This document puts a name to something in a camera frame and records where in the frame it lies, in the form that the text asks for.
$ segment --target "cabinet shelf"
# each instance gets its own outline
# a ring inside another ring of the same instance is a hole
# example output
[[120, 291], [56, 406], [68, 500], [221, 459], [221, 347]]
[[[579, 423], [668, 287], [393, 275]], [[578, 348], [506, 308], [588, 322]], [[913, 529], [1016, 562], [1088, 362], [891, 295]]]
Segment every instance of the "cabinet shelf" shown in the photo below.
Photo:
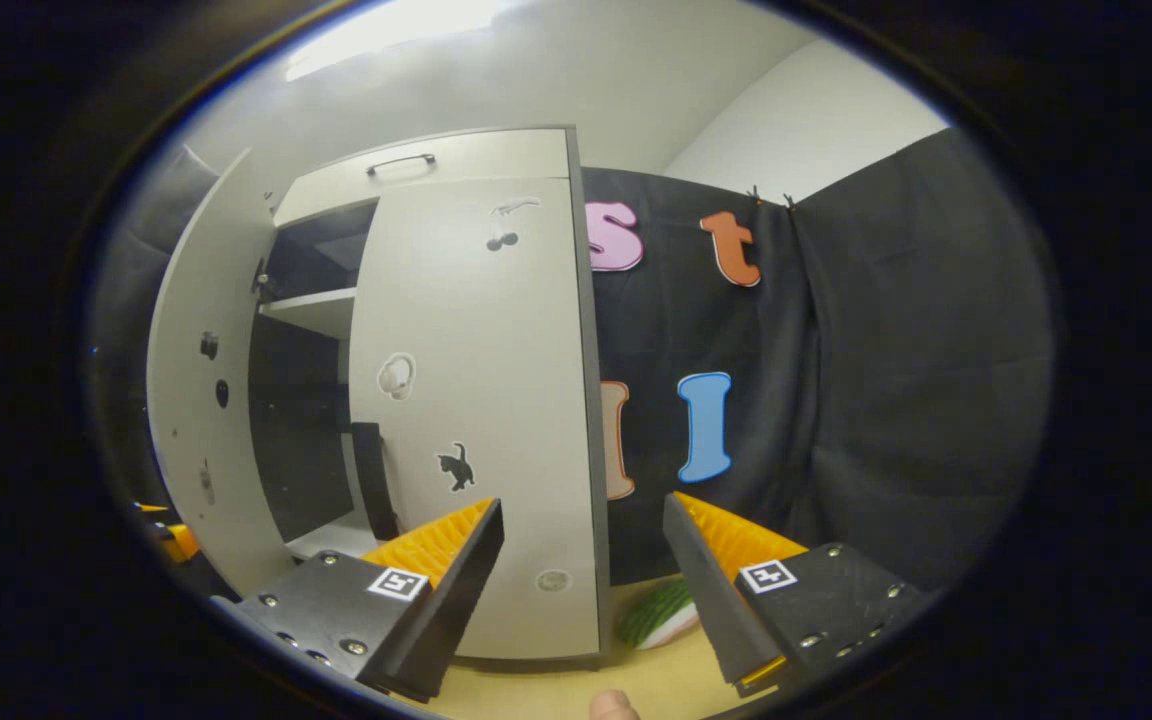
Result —
[[287, 543], [287, 550], [294, 558], [309, 560], [319, 552], [334, 550], [351, 558], [361, 558], [376, 550], [380, 543], [371, 533], [367, 515], [363, 510], [353, 510], [342, 518], [305, 533], [294, 541]]
[[260, 305], [260, 314], [281, 323], [290, 323], [306, 331], [338, 340], [349, 340], [353, 323], [353, 296], [356, 288], [316, 291], [314, 295], [289, 297]]

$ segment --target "white cabinet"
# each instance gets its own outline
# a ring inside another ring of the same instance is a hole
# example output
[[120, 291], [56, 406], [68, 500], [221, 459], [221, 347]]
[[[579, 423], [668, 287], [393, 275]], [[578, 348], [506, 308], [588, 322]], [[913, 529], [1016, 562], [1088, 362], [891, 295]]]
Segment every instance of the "white cabinet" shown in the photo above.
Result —
[[[462, 655], [607, 651], [602, 415], [575, 129], [367, 151], [297, 179], [273, 219], [265, 190], [247, 154], [215, 182], [175, 249], [150, 333], [156, 452], [212, 566], [247, 596], [291, 569], [293, 555], [361, 555], [376, 541], [357, 478], [353, 511], [293, 541], [280, 536], [248, 416], [262, 313], [348, 341], [351, 420], [379, 424], [403, 529], [502, 500], [503, 550]], [[370, 202], [356, 288], [257, 306], [256, 266], [275, 228], [304, 232], [306, 220]], [[214, 357], [200, 351], [207, 333]]]
[[562, 128], [463, 132], [408, 141], [316, 169], [296, 179], [274, 223], [302, 222], [378, 197], [396, 187], [461, 179], [566, 179]]
[[[252, 278], [273, 245], [243, 152], [180, 236], [150, 324], [147, 415], [164, 483], [198, 547], [242, 596], [291, 569], [257, 473], [247, 403]], [[200, 351], [205, 333], [215, 357]]]
[[[599, 652], [590, 447], [602, 434], [591, 437], [586, 418], [567, 179], [385, 194], [351, 339], [351, 419], [379, 423], [406, 526], [485, 497], [502, 501], [503, 547], [460, 654]], [[408, 379], [402, 392], [385, 391], [387, 363]]]

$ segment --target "black curtain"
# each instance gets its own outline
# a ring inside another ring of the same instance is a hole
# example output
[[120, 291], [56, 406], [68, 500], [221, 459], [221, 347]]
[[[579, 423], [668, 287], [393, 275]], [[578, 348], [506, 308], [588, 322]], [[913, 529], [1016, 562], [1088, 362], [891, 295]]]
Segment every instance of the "black curtain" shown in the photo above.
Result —
[[1001, 526], [1043, 439], [1041, 234], [954, 128], [806, 197], [794, 220], [820, 411], [783, 530], [937, 588]]
[[[599, 364], [604, 381], [630, 392], [621, 414], [629, 497], [608, 505], [612, 583], [675, 573], [660, 530], [664, 498], [682, 491], [779, 528], [803, 479], [814, 423], [817, 334], [806, 274], [781, 205], [676, 179], [585, 168], [585, 202], [621, 202], [643, 260], [626, 272], [594, 273]], [[728, 281], [700, 220], [728, 211], [753, 234], [746, 263], [753, 287]], [[679, 381], [732, 376], [723, 449], [732, 468], [683, 483], [689, 429]]]

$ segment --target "pink letter s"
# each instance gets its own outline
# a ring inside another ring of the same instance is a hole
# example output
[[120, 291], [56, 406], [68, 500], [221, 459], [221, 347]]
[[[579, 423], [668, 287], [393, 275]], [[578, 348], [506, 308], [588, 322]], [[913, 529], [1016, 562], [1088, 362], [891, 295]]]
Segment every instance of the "pink letter s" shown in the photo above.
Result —
[[586, 202], [589, 259], [593, 270], [629, 270], [643, 259], [643, 241], [630, 232], [639, 219], [623, 202]]

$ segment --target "finger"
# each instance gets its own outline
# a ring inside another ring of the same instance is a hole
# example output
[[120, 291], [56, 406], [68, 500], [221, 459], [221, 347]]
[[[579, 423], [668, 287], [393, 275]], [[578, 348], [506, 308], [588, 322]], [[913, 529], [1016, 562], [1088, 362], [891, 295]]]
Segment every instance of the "finger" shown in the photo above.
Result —
[[589, 720], [639, 720], [630, 698], [621, 691], [602, 691], [589, 703]]

